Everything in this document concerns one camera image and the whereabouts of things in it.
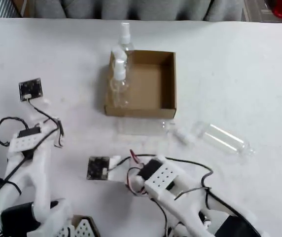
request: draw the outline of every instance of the open cardboard box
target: open cardboard box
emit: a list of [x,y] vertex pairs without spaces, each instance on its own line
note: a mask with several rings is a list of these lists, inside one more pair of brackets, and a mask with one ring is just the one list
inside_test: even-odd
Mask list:
[[173,119],[176,113],[175,53],[135,50],[129,57],[129,105],[116,108],[110,80],[113,76],[110,57],[105,113],[108,116]]

